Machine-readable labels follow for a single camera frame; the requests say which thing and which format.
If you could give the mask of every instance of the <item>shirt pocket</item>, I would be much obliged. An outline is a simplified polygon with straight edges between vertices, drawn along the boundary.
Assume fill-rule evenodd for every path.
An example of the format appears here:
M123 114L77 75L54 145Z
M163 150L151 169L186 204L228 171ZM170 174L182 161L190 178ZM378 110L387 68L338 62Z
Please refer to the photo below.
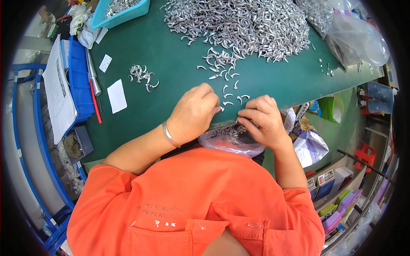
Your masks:
M128 228L127 255L185 255L185 232Z

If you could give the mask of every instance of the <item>red plastic stool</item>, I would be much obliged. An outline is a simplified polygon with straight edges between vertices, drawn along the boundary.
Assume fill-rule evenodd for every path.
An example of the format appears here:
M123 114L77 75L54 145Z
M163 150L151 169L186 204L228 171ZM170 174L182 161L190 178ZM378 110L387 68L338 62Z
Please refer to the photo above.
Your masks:
M359 158L363 162L366 162L369 165L373 166L374 159L376 158L376 151L372 147L364 143L363 141L361 141L361 143L363 144L362 149L360 150L356 149L355 156L357 156L357 158ZM354 164L353 167L361 170L362 164L360 162L356 162L356 164ZM366 172L370 172L370 170L371 169L368 167L366 169Z

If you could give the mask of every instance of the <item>person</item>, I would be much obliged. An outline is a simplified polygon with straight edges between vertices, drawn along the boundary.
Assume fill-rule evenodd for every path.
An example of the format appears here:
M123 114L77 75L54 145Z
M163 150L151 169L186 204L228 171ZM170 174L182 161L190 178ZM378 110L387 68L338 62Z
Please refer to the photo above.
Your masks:
M369 113L392 114L394 96L397 94L395 88L373 81L367 83L367 91L358 86L358 103L361 108L367 106Z
M154 163L219 111L211 86L193 87L164 127L93 167L68 223L73 255L319 255L322 223L272 97L248 101L237 122L275 153L276 181L250 158L202 147Z

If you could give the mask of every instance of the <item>orange shirt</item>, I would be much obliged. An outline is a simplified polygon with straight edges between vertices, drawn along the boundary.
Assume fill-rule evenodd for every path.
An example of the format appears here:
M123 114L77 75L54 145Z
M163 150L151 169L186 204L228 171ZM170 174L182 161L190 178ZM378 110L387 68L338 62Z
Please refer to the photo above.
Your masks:
M92 168L67 241L75 256L199 256L227 226L251 255L317 256L325 238L306 188L282 190L249 158L196 148L138 177Z

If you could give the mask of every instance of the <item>teal plastic basket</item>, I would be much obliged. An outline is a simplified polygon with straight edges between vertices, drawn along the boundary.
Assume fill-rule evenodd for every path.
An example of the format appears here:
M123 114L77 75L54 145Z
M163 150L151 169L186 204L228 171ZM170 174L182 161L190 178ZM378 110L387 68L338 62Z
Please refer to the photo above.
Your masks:
M143 16L148 13L150 8L150 0L141 0L137 5L130 7L114 16L105 18L108 4L111 0L100 0L91 20L91 29L99 27L113 28L121 23L132 20L136 17Z

